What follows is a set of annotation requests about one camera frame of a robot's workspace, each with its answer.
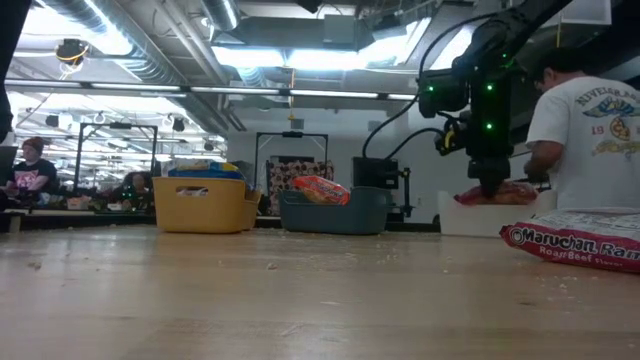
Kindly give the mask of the grey ceiling box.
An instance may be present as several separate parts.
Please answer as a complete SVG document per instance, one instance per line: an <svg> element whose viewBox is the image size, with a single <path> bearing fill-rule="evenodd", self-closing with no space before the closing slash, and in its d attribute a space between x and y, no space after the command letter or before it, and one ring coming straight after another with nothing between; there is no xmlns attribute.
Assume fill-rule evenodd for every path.
<svg viewBox="0 0 640 360"><path fill-rule="evenodd" d="M351 45L355 39L356 21L349 15L325 15L323 42L330 45Z"/></svg>

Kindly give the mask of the orange Maruchan ramen pack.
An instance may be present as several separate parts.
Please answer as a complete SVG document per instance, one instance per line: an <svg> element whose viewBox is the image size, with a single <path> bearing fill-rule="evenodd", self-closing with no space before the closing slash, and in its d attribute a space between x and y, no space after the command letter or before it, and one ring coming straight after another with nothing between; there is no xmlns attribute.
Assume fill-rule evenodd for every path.
<svg viewBox="0 0 640 360"><path fill-rule="evenodd" d="M346 205L350 200L349 190L320 176L298 176L293 185L314 203Z"/></svg>

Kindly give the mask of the black background frame rig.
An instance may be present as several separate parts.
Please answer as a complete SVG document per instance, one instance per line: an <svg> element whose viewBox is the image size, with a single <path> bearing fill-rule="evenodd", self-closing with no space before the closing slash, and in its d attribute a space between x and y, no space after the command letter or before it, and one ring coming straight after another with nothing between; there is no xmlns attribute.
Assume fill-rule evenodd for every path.
<svg viewBox="0 0 640 360"><path fill-rule="evenodd" d="M85 140L89 140L93 134L97 131L97 130L101 130L102 127L108 127L110 129L115 129L115 130L131 130L131 129L139 129L139 130L144 130L144 129L150 129L153 132L153 138L152 138L152 146L151 146L151 158L150 158L150 170L154 170L154 164L156 161L156 147L157 147L157 142L158 142L158 126L156 125L137 125L137 124L131 124L131 123L125 123L125 122L113 122L113 123L109 123L109 124L98 124L95 122L91 122L91 123L80 123L80 129L79 129L79 134L78 134L78 141L77 141L77 149L76 149L76 163L75 163L75 173L74 173L74 178L73 178L73 190L76 191L79 189L79 185L80 185L80 165L81 165L81 159L82 159L82 155L83 155L83 145L84 145L84 141ZM92 127L93 130L88 134L88 135L84 135L84 130L87 127Z"/></svg>
<svg viewBox="0 0 640 360"><path fill-rule="evenodd" d="M329 135L328 134L318 134L318 133L304 133L302 131L283 131L283 132L257 132L255 136L255 145L254 145L254 178L253 178L253 187L258 187L259 180L259 172L258 172L258 160L259 160L259 151L260 151L260 138L262 136L280 136L282 138L304 138L304 137L320 137L324 139L325 145L324 149L324 162L328 162L328 148L329 148Z"/></svg>

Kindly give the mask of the black equipment stand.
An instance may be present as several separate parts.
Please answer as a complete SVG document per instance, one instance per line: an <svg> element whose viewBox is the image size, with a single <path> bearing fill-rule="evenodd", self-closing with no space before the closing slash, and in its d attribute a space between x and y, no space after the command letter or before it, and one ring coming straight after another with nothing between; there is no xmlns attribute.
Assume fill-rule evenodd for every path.
<svg viewBox="0 0 640 360"><path fill-rule="evenodd" d="M411 170L408 167L405 167L399 173L399 176L403 180L403 204L400 207L400 210L403 213L404 218L410 218L413 211L413 206L411 205L410 200L410 175Z"/></svg>

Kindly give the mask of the white plastic bin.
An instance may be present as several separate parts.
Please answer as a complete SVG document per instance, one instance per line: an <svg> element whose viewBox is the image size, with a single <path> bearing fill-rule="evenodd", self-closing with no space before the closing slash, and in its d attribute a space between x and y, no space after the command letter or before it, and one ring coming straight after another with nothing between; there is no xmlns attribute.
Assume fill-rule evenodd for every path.
<svg viewBox="0 0 640 360"><path fill-rule="evenodd" d="M529 205L474 205L458 203L449 193L438 193L438 214L442 235L498 237L504 225L530 219L556 208L557 193L540 193Z"/></svg>

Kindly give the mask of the long ceiling light bar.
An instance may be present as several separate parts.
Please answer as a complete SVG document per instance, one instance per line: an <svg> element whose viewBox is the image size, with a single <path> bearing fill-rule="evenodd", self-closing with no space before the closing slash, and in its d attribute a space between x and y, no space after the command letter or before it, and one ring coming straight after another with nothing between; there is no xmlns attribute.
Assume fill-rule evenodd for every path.
<svg viewBox="0 0 640 360"><path fill-rule="evenodd" d="M188 86L188 85L158 85L158 84L129 84L105 83L87 81L38 80L8 78L4 82L8 88L15 89L46 89L46 90L86 90L102 92L133 92L150 93L155 96L178 96L186 94L216 94L216 95L255 95L255 96L285 96L285 97L318 97L336 99L358 99L376 101L411 101L412 94L394 94L383 92L358 92L314 89L289 88L252 88L231 86Z"/></svg>

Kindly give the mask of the person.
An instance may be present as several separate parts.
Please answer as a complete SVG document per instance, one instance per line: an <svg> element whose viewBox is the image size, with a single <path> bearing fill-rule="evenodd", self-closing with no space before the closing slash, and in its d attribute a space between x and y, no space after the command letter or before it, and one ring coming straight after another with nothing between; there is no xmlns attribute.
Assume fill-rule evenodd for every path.
<svg viewBox="0 0 640 360"><path fill-rule="evenodd" d="M22 144L24 160L15 165L8 175L8 180L1 189L17 194L19 192L51 193L57 182L55 165L42 157L44 140L32 137Z"/></svg>
<svg viewBox="0 0 640 360"><path fill-rule="evenodd" d="M144 173L132 172L125 176L122 183L121 198L130 201L147 201L152 199L152 193L147 186Z"/></svg>
<svg viewBox="0 0 640 360"><path fill-rule="evenodd" d="M530 75L541 96L524 173L549 177L559 209L640 208L640 91L587 74L574 48L546 52Z"/></svg>

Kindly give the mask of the yellow plastic bin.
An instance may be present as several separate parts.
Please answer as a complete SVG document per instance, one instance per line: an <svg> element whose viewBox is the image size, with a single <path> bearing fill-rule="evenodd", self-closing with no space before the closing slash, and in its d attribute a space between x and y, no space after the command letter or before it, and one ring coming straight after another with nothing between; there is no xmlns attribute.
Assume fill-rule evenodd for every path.
<svg viewBox="0 0 640 360"><path fill-rule="evenodd" d="M171 233L232 234L255 224L260 190L243 180L155 177L157 226Z"/></svg>

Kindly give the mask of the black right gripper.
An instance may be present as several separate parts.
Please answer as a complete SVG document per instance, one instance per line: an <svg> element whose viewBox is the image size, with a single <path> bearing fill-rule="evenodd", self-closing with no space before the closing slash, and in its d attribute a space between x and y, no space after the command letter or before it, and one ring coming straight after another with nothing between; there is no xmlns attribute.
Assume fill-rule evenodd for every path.
<svg viewBox="0 0 640 360"><path fill-rule="evenodd" d="M434 140L440 155L464 150L469 157L467 175L479 178L485 198L494 198L511 175L513 154L509 131L493 121L448 117Z"/></svg>

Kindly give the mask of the teal plastic bin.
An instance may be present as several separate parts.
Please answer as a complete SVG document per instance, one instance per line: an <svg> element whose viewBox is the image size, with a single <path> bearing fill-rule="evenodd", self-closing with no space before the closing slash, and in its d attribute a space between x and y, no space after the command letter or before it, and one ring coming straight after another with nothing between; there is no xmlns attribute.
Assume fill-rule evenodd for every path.
<svg viewBox="0 0 640 360"><path fill-rule="evenodd" d="M384 231L392 196L384 189L355 187L346 205L311 202L302 192L279 194L281 225L290 232L376 235Z"/></svg>

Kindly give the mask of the black monitor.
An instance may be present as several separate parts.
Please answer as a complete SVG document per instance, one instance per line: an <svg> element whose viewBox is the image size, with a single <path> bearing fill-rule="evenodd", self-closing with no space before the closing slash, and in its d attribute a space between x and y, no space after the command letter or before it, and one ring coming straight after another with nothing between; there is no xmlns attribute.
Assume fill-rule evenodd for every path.
<svg viewBox="0 0 640 360"><path fill-rule="evenodd" d="M395 190L399 188L399 166L395 159L352 158L354 187L375 187Z"/></svg>

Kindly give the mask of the black workbench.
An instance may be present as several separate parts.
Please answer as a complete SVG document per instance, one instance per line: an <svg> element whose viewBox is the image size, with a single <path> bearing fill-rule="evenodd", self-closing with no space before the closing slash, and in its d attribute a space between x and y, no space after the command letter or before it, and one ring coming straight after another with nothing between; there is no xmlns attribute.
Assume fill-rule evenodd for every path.
<svg viewBox="0 0 640 360"><path fill-rule="evenodd" d="M155 225L153 215L76 210L7 209L0 212L0 234L67 228Z"/></svg>

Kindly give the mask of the patterned fabric panel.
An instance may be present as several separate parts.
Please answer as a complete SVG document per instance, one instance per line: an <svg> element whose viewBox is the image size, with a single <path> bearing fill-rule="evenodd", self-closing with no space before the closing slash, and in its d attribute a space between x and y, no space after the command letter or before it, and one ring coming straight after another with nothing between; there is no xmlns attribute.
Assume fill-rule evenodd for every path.
<svg viewBox="0 0 640 360"><path fill-rule="evenodd" d="M267 190L269 195L269 213L280 215L279 194L284 190L295 190L293 179L297 176L320 176L334 179L334 165L327 162L294 161L289 163L270 163L267 172Z"/></svg>

